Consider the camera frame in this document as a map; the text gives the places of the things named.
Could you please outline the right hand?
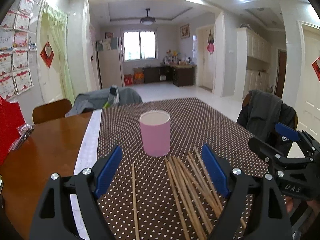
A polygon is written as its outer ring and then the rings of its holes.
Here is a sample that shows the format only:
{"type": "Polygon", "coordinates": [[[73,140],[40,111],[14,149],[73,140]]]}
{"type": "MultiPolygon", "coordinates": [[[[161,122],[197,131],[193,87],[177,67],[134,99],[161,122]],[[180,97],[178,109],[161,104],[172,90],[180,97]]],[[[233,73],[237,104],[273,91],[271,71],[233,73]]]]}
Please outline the right hand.
{"type": "MultiPolygon", "coordinates": [[[[293,209],[293,205],[294,205],[294,199],[291,197],[285,197],[285,202],[286,202],[286,210],[288,213],[290,213],[293,209]]],[[[314,200],[310,200],[306,202],[308,204],[309,207],[312,208],[315,216],[318,216],[319,212],[320,212],[320,204],[319,201],[314,199],[314,200]]]]}

